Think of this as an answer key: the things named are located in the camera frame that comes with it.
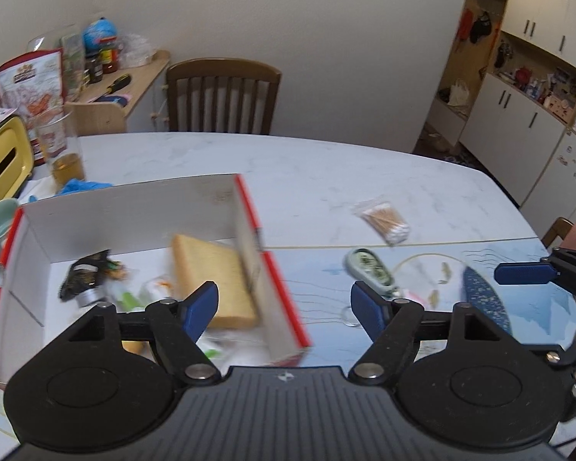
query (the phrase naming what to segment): snack bag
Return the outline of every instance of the snack bag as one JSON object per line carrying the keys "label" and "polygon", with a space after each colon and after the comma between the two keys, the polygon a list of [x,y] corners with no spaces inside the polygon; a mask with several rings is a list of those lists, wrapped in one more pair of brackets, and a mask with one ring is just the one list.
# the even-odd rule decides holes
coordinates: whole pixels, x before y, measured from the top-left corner
{"label": "snack bag", "polygon": [[0,66],[0,106],[17,109],[28,129],[34,164],[43,162],[40,144],[31,126],[38,114],[64,104],[61,50],[38,50]]}

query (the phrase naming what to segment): bottle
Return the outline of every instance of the bottle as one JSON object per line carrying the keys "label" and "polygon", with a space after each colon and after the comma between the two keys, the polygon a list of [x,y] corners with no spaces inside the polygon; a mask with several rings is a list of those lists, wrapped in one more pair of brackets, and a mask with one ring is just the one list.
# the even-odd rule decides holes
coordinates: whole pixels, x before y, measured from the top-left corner
{"label": "bottle", "polygon": [[120,68],[115,36],[100,39],[100,60],[103,63],[103,74],[111,74]]}

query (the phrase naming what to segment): glass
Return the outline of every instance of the glass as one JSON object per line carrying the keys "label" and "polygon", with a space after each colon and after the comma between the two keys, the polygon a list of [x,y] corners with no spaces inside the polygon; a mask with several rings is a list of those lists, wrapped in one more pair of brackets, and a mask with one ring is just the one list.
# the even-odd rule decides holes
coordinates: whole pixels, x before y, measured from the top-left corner
{"label": "glass", "polygon": [[51,174],[62,189],[76,178],[85,180],[83,156],[71,112],[62,107],[48,109],[32,118],[32,125]]}

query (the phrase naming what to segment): wooden desk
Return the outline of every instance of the wooden desk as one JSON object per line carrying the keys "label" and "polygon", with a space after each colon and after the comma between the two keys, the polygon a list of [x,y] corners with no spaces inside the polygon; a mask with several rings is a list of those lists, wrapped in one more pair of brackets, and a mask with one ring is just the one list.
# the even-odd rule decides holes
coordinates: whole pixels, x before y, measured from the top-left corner
{"label": "wooden desk", "polygon": [[[167,131],[166,94],[164,71],[169,64],[170,54],[158,50],[154,60],[141,67],[120,69],[103,76],[98,83],[89,85],[76,103],[67,103],[77,122],[77,132],[82,135],[102,135],[143,131]],[[132,82],[116,95],[128,94],[126,107],[114,103],[90,103],[103,93],[119,76],[129,73]]]}

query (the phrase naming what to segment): blue glove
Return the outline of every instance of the blue glove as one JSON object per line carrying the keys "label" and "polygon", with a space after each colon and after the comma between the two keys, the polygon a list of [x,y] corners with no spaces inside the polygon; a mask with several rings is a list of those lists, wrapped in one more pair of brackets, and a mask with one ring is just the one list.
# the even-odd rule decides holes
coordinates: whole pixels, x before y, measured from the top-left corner
{"label": "blue glove", "polygon": [[[66,185],[62,187],[56,196],[63,196],[64,194],[73,194],[74,192],[94,191],[95,189],[105,189],[106,187],[113,187],[113,184],[103,184],[101,182],[85,182],[77,180],[76,178],[70,179]],[[38,201],[35,196],[30,196],[29,203]]]}

